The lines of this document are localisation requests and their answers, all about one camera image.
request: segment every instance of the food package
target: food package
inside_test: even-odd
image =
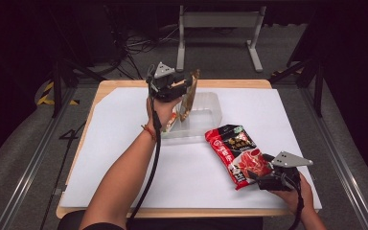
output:
[[[167,122],[166,128],[163,130],[163,132],[168,133],[173,128],[173,125],[175,123],[175,120],[177,119],[177,109],[174,107],[172,109],[172,117]]]
[[[191,109],[193,108],[194,98],[196,97],[196,83],[199,79],[199,76],[199,69],[191,73],[193,84],[187,89],[187,94],[184,95],[179,110],[179,117],[181,122],[184,122],[184,120],[190,115]]]
[[[272,171],[243,126],[227,125],[209,130],[205,140],[225,165],[236,190],[255,183],[254,178]]]

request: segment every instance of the human arm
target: human arm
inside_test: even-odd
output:
[[[305,176],[300,173],[301,195],[304,199],[304,208],[301,213],[301,222],[307,230],[325,230],[327,229],[313,208],[313,196],[311,185],[307,182]],[[288,206],[289,210],[295,215],[297,212],[298,194],[297,191],[270,191],[279,196]]]
[[[172,116],[170,103],[154,101],[162,128]],[[147,127],[155,134],[150,100],[147,99],[149,120]],[[80,229],[97,222],[109,222],[126,229],[127,213],[140,192],[156,142],[146,130],[142,130],[126,151],[113,163],[93,195],[82,219]]]

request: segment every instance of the wooden table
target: wooden table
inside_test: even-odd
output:
[[[144,80],[106,80],[101,82],[98,92],[94,98],[92,108],[95,107],[106,95],[112,92],[117,87],[147,87]],[[197,87],[207,87],[207,88],[263,88],[271,89],[271,85],[267,80],[199,80]],[[88,115],[87,124],[81,136],[81,140],[74,158],[74,162],[67,178],[66,184],[68,184],[70,175],[73,171],[76,160],[79,157],[79,153],[84,142],[86,132],[90,125],[93,109]],[[57,207],[57,216],[61,219],[67,213],[81,210],[83,208],[64,208]],[[141,209],[137,214],[138,218],[177,218],[177,217],[261,217],[261,216],[280,216],[289,214],[287,209],[254,209],[250,210],[225,210],[225,209],[157,209],[154,212],[151,209]]]

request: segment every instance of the hand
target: hand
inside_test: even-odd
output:
[[[304,208],[301,213],[301,221],[307,230],[326,230],[327,227],[322,222],[321,218],[313,209],[313,196],[311,185],[307,182],[306,177],[300,173],[301,178],[301,196],[304,199]],[[297,212],[298,194],[297,191],[270,191],[271,193],[279,196],[285,201],[289,210],[295,215]]]
[[[160,119],[162,130],[166,128],[167,122],[172,118],[173,108],[179,102],[181,102],[181,97],[169,103],[161,103],[158,100],[154,100],[154,110],[157,112],[157,115]],[[147,110],[148,110],[148,116],[149,116],[148,127],[150,127],[151,129],[154,129],[149,98],[147,99]]]
[[[313,210],[313,196],[311,185],[307,182],[305,176],[300,173],[301,178],[301,195],[304,199],[304,209]],[[270,191],[271,193],[279,196],[287,204],[289,210],[295,215],[297,212],[298,194],[297,191]]]

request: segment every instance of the red snack bag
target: red snack bag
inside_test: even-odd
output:
[[[253,184],[253,177],[271,173],[268,162],[243,126],[227,125],[205,133],[215,153],[226,166],[236,190]]]

